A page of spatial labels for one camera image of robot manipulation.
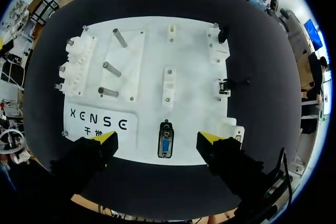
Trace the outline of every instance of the cylindrical metal rod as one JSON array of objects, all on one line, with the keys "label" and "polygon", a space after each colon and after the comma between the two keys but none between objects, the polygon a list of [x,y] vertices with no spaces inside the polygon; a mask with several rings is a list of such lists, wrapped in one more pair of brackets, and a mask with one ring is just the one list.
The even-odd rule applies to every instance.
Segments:
[{"label": "cylindrical metal rod", "polygon": [[111,64],[109,64],[107,61],[105,61],[103,63],[103,68],[105,68],[106,70],[110,71],[116,77],[120,77],[121,76],[121,72],[118,69],[116,69],[114,66],[112,66]]},{"label": "cylindrical metal rod", "polygon": [[110,89],[106,89],[106,88],[103,88],[103,87],[100,87],[98,89],[98,93],[100,94],[105,94],[105,95],[109,95],[111,97],[118,97],[119,96],[119,93],[116,92],[116,91],[113,91],[113,90],[110,90]]},{"label": "cylindrical metal rod", "polygon": [[71,39],[68,39],[67,43],[72,46],[74,42]]},{"label": "cylindrical metal rod", "polygon": [[119,32],[117,28],[113,29],[113,34],[115,35],[117,40],[120,42],[123,48],[127,47],[126,41],[124,40],[124,38],[122,37],[121,33]]}]

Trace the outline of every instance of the monitor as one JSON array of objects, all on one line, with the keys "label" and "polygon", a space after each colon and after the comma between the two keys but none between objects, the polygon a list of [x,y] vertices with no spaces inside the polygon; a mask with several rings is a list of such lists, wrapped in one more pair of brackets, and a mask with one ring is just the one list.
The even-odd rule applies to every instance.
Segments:
[{"label": "monitor", "polygon": [[310,19],[308,20],[305,24],[304,24],[309,37],[313,43],[314,49],[315,51],[319,50],[321,47],[323,47],[321,38],[319,36],[319,34],[317,33],[317,30],[313,24],[313,21]]}]

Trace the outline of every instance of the black cable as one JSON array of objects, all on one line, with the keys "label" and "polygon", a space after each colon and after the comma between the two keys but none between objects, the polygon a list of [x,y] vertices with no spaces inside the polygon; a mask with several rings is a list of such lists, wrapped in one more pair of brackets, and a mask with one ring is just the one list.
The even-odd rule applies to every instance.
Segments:
[{"label": "black cable", "polygon": [[203,217],[200,217],[200,219],[199,219],[195,224],[199,223],[199,221],[200,221],[202,218],[203,218]]},{"label": "black cable", "polygon": [[283,165],[285,166],[285,172],[286,172],[286,182],[287,182],[287,186],[288,186],[288,193],[289,193],[289,198],[288,198],[288,205],[287,205],[287,209],[289,207],[289,205],[292,202],[292,198],[293,198],[293,191],[292,191],[292,186],[290,184],[290,177],[289,177],[289,172],[288,172],[288,166],[287,166],[287,156],[284,153],[283,155],[284,159],[283,159]]}]

